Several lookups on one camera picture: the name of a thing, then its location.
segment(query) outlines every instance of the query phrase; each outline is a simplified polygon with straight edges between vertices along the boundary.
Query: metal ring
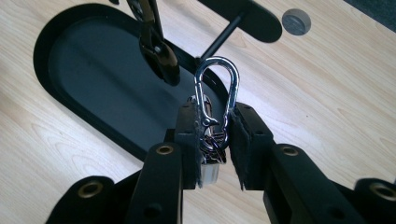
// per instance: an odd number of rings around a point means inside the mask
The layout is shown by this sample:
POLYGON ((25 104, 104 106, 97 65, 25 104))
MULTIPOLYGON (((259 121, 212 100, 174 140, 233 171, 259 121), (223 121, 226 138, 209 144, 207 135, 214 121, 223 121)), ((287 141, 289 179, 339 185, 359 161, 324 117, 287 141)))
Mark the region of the metal ring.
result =
POLYGON ((396 191, 388 188, 382 183, 373 183, 370 185, 370 190, 378 197, 385 200, 396 202, 396 191))
POLYGON ((287 156, 297 156, 298 155, 298 151, 292 147, 282 147, 281 150, 287 156))
POLYGON ((78 196, 80 198, 88 199, 100 193, 102 189, 103 184, 101 182, 97 180, 92 180, 79 188, 78 196))
POLYGON ((158 154, 168 155, 168 154, 171 154, 174 151, 174 149, 171 146, 161 146, 161 147, 158 147, 156 151, 158 154))

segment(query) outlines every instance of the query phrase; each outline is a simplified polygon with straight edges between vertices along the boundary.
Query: wood grain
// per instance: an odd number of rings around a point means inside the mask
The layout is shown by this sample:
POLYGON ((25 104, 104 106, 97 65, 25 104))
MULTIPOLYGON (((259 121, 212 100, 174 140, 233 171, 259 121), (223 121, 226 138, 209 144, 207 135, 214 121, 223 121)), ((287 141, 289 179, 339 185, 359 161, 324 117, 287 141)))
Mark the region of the wood grain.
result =
MULTIPOLYGON (((115 181, 142 162, 52 99, 33 68, 36 38, 56 14, 91 1, 3 0, 0 8, 0 223, 42 223, 65 191, 89 175, 115 181)), ((110 5, 107 1, 95 1, 110 5)), ((274 44, 236 30, 216 53, 241 74, 238 101, 252 105, 278 143, 304 149, 330 179, 396 175, 396 34, 339 0, 257 3, 278 18, 311 18, 307 35, 274 44)), ((158 1, 164 35, 201 55, 228 24, 194 0, 158 1)), ((126 2, 119 10, 129 12, 126 2)), ((219 70, 228 83, 228 74, 219 70)), ((185 223, 269 223, 262 192, 240 191, 230 163, 214 186, 184 193, 185 223)))

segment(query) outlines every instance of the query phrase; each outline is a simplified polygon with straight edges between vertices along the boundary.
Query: carabiner gate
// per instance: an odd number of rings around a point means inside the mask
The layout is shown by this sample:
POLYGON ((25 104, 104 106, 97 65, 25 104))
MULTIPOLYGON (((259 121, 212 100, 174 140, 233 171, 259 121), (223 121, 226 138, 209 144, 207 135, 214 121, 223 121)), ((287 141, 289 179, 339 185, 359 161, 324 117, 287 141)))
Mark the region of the carabiner gate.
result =
POLYGON ((228 59, 223 57, 211 57, 201 62, 195 73, 195 96, 196 96, 196 115, 199 125, 199 141, 200 149, 205 156, 213 158, 213 154, 218 155, 218 163, 225 162, 224 149, 229 144, 229 119, 231 111, 235 108, 236 95, 239 87, 239 73, 235 65, 228 59), (208 135, 207 129, 214 125, 219 125, 219 122, 210 117, 205 109, 205 95, 203 92, 202 81, 205 70, 212 65, 220 65, 227 69, 231 76, 231 84, 228 94, 227 104, 223 115, 223 125, 220 133, 210 132, 208 135))

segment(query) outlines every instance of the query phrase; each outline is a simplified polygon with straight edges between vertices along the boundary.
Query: hole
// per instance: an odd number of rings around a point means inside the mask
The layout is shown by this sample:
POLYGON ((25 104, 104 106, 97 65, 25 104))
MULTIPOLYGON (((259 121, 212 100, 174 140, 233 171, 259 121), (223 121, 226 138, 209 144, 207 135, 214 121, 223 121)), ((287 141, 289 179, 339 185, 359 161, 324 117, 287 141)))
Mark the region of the hole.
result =
POLYGON ((371 184, 370 190, 378 197, 381 197, 391 202, 396 202, 396 191, 388 188, 386 185, 382 183, 371 184))
POLYGON ((282 151, 287 156, 297 156, 298 155, 298 151, 291 147, 282 147, 282 151))
POLYGON ((161 155, 167 155, 173 152, 173 148, 169 146, 157 148, 157 153, 161 155))
POLYGON ((78 196, 80 198, 91 198, 96 194, 100 193, 103 189, 103 184, 99 181, 93 180, 83 185, 78 190, 78 196))
POLYGON ((305 35, 311 29, 311 19, 306 12, 293 8, 282 16, 283 28, 291 35, 305 35))
POLYGON ((344 214, 343 211, 341 211, 339 208, 336 207, 329 207, 328 212, 330 214, 330 216, 332 216, 335 219, 339 219, 342 220, 346 217, 346 215, 344 214))
POLYGON ((158 217, 161 214, 161 211, 163 209, 161 208, 161 206, 157 203, 152 203, 149 206, 147 206, 144 210, 144 215, 147 218, 155 218, 158 217))
POLYGON ((203 120, 203 124, 204 124, 204 126, 209 126, 210 125, 210 119, 204 119, 203 120))

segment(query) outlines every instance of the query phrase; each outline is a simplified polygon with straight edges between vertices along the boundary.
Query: metal rod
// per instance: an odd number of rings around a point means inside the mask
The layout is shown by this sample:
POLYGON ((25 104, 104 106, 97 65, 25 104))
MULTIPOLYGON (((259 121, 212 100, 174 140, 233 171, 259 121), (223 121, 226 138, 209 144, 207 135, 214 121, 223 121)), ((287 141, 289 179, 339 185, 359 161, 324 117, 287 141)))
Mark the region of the metal rod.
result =
POLYGON ((239 23, 245 18, 247 10, 241 10, 239 14, 228 24, 228 26, 221 32, 221 34, 216 38, 216 40, 210 45, 210 47, 201 56, 200 62, 213 56, 216 51, 221 47, 221 45, 227 40, 227 38, 233 33, 233 31, 238 27, 239 23))

